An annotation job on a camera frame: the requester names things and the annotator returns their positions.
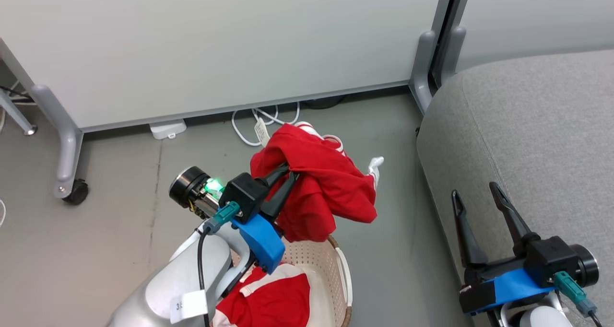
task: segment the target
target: gray fabric upholstery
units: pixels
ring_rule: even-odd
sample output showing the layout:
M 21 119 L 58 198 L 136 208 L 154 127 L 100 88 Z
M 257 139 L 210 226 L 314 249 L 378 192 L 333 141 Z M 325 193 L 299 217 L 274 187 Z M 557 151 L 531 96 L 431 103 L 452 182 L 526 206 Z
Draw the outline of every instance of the gray fabric upholstery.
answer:
M 488 187 L 497 181 L 533 231 L 597 257 L 599 283 L 587 292 L 603 325 L 614 326 L 614 50 L 456 74 L 428 107 L 417 148 L 459 274 L 453 189 L 490 260 L 513 255 Z

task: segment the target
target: laundry basket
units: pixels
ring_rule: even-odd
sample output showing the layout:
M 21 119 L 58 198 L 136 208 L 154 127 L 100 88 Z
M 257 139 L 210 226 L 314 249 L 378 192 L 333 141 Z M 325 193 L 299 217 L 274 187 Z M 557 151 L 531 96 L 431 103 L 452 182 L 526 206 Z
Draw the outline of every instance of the laundry basket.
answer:
M 345 255 L 335 239 L 293 243 L 283 239 L 283 244 L 282 262 L 301 268 L 311 287 L 307 327 L 347 327 L 352 317 L 352 279 Z M 238 263 L 238 260 L 233 254 L 233 261 Z

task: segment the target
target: gray table leg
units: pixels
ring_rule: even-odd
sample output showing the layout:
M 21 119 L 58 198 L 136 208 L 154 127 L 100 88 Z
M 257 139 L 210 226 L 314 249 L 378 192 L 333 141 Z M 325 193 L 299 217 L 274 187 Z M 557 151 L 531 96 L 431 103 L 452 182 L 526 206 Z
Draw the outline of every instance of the gray table leg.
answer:
M 441 64 L 441 79 L 440 84 L 443 85 L 449 78 L 456 74 L 456 63 L 461 55 L 462 43 L 465 41 L 467 30 L 464 27 L 458 26 L 450 32 L 448 46 L 443 53 L 443 63 Z
M 427 31 L 420 35 L 416 58 L 414 58 L 414 67 L 412 68 L 412 77 L 410 78 L 410 90 L 416 98 L 420 112 L 423 114 L 433 98 L 428 88 L 428 70 L 436 44 L 437 36 L 434 31 Z
M 11 98 L 9 98 L 4 91 L 0 91 L 0 106 L 2 106 L 2 108 L 6 110 L 7 114 L 9 114 L 9 116 L 12 117 L 22 129 L 24 129 L 24 135 L 32 135 L 36 133 L 36 126 L 33 126 L 30 124 L 30 122 L 28 122 L 28 120 L 24 117 L 24 114 L 17 109 L 15 104 L 13 104 L 11 101 Z
M 34 85 L 31 88 L 30 95 L 58 130 L 59 163 L 53 195 L 56 198 L 63 199 L 72 192 L 79 153 L 81 152 L 81 142 L 83 142 L 83 132 L 77 127 L 49 87 Z

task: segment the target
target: white label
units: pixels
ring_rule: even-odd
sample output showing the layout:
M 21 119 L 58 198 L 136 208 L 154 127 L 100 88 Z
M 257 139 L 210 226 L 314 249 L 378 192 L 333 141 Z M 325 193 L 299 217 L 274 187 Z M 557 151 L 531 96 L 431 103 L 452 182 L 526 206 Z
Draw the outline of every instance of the white label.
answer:
M 171 299 L 171 323 L 175 324 L 186 318 L 208 314 L 207 297 L 204 290 L 189 292 Z
M 260 141 L 262 144 L 262 147 L 267 147 L 268 141 L 271 139 L 271 137 L 268 135 L 267 125 L 265 124 L 265 121 L 262 120 L 262 117 L 258 118 L 258 122 L 256 122 L 254 130 L 256 131 L 256 136 L 258 137 L 258 141 Z

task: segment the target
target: white panel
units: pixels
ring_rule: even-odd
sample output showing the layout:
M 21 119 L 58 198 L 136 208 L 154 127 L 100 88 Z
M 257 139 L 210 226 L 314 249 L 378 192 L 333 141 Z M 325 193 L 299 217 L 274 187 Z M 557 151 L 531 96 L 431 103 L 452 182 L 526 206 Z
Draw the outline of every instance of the white panel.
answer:
M 80 128 L 408 80 L 438 0 L 0 0 Z
M 457 71 L 524 56 L 614 48 L 614 0 L 468 0 Z

